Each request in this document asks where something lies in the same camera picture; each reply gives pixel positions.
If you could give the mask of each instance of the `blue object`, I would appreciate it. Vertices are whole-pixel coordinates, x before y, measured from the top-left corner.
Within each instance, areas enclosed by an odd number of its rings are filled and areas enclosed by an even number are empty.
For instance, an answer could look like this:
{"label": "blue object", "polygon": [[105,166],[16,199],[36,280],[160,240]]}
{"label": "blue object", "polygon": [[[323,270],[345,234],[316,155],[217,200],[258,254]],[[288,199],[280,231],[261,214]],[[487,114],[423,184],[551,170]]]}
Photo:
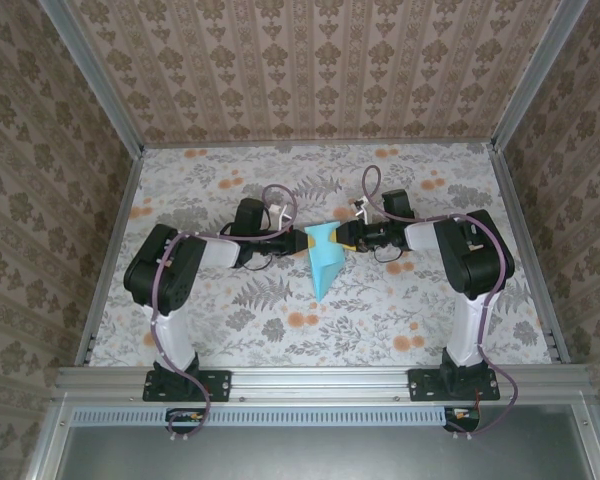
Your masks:
{"label": "blue object", "polygon": [[316,299],[321,301],[344,265],[344,248],[332,241],[340,222],[306,227],[309,235],[309,264]]}

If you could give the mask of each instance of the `purple cable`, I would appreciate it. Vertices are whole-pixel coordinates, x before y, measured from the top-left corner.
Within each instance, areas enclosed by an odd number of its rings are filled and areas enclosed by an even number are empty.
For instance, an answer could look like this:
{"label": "purple cable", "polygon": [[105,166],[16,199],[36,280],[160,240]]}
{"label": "purple cable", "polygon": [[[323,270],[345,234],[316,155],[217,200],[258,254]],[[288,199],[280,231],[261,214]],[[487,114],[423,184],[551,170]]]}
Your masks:
{"label": "purple cable", "polygon": [[[369,194],[369,192],[367,191],[367,174],[369,173],[369,170],[375,170],[376,173],[378,174],[378,180],[377,180],[376,186],[373,189],[373,192],[371,192],[371,194]],[[380,187],[381,179],[382,179],[382,174],[380,172],[380,168],[377,165],[369,165],[367,168],[365,168],[364,173],[362,174],[362,192],[364,193],[365,197],[367,197],[367,201],[369,202],[369,205],[371,205],[373,208],[375,208],[379,213],[381,213],[385,217],[390,218],[392,220],[397,220],[397,221],[406,222],[406,223],[432,222],[432,221],[437,221],[437,220],[445,220],[447,218],[459,218],[461,220],[465,220],[465,221],[475,225],[480,230],[482,230],[484,232],[484,234],[489,238],[489,240],[491,240],[491,243],[493,243],[493,245],[496,249],[496,252],[498,254],[498,259],[500,261],[500,274],[498,275],[498,281],[494,285],[493,289],[487,295],[487,298],[484,301],[484,305],[482,306],[482,314],[480,316],[480,326],[478,327],[478,352],[480,353],[480,356],[484,359],[484,361],[487,363],[487,365],[489,365],[495,372],[499,373],[500,375],[502,375],[504,378],[507,379],[507,381],[511,384],[511,387],[513,388],[513,395],[511,395],[509,404],[505,407],[504,411],[493,422],[491,422],[489,425],[479,428],[473,432],[464,432],[467,435],[470,435],[470,434],[477,435],[478,433],[484,433],[484,432],[488,431],[489,429],[493,428],[494,426],[496,426],[498,423],[500,423],[504,419],[504,417],[506,417],[507,414],[511,411],[511,409],[515,405],[516,401],[518,400],[518,384],[511,377],[511,375],[509,375],[502,368],[498,367],[495,363],[493,363],[489,359],[489,357],[486,355],[486,353],[484,352],[484,349],[482,348],[482,340],[484,339],[484,332],[485,332],[485,327],[487,324],[488,307],[489,307],[489,304],[491,303],[491,300],[493,299],[493,297],[500,290],[500,287],[504,283],[505,276],[506,276],[507,263],[505,260],[504,251],[502,249],[502,246],[500,245],[500,242],[498,242],[498,239],[493,234],[493,232],[491,230],[489,230],[489,228],[484,223],[480,222],[479,220],[476,220],[473,217],[465,215],[463,213],[452,213],[449,215],[439,215],[436,217],[429,217],[429,218],[404,218],[404,217],[398,217],[397,215],[392,215],[388,212],[385,212],[371,198],[378,191],[378,189]],[[452,425],[462,431],[462,429],[460,427],[458,427],[457,425],[455,425],[455,424],[452,424]]]}
{"label": "purple cable", "polygon": [[[298,215],[298,201],[297,201],[295,195],[293,194],[293,192],[291,190],[289,190],[287,187],[285,187],[284,185],[277,184],[277,183],[272,183],[272,184],[264,187],[264,189],[262,190],[262,201],[264,203],[266,203],[265,197],[266,197],[267,191],[271,190],[272,188],[280,188],[280,189],[284,190],[285,192],[287,192],[287,194],[291,197],[291,201],[293,203],[293,214],[291,215],[291,219],[287,223],[285,223],[279,231],[274,232],[272,234],[261,235],[261,236],[257,236],[257,237],[236,237],[236,236],[231,236],[231,235],[219,235],[219,234],[212,234],[212,233],[180,232],[171,240],[171,242],[169,243],[169,246],[165,249],[164,253],[162,254],[162,258],[160,259],[160,264],[158,265],[158,269],[156,270],[156,275],[153,278],[153,285],[151,287],[151,305],[153,307],[153,312],[151,314],[151,336],[153,337],[153,341],[156,344],[158,353],[160,354],[160,356],[162,357],[164,362],[169,366],[169,368],[171,368],[171,370],[173,370],[178,375],[180,375],[180,376],[186,378],[187,380],[189,380],[190,382],[192,382],[202,392],[202,395],[204,396],[205,409],[204,409],[204,414],[202,415],[202,419],[200,420],[200,423],[195,428],[193,428],[193,430],[191,430],[187,435],[195,435],[196,433],[198,433],[200,431],[200,429],[202,428],[202,425],[207,421],[207,418],[209,417],[209,411],[211,410],[211,398],[209,397],[209,393],[207,392],[207,390],[198,381],[198,379],[196,379],[192,375],[189,375],[187,372],[181,370],[173,363],[173,361],[169,358],[167,353],[164,351],[164,348],[162,347],[162,343],[160,343],[160,339],[158,338],[157,320],[158,320],[158,316],[160,315],[160,311],[158,310],[158,288],[160,285],[160,279],[162,278],[162,273],[164,272],[167,261],[169,260],[169,257],[171,256],[171,252],[173,252],[173,249],[176,247],[178,242],[180,242],[180,240],[187,238],[189,236],[196,236],[196,237],[202,237],[202,238],[221,238],[224,240],[242,240],[242,241],[244,241],[245,239],[269,240],[271,238],[278,237],[278,236],[282,235],[283,233],[285,233],[285,231],[288,228],[290,228],[296,220],[296,217]],[[172,415],[171,418],[169,419],[167,429],[169,430],[169,433],[171,433],[172,435],[178,435],[176,432],[173,431],[174,420],[183,415],[184,414]]]}

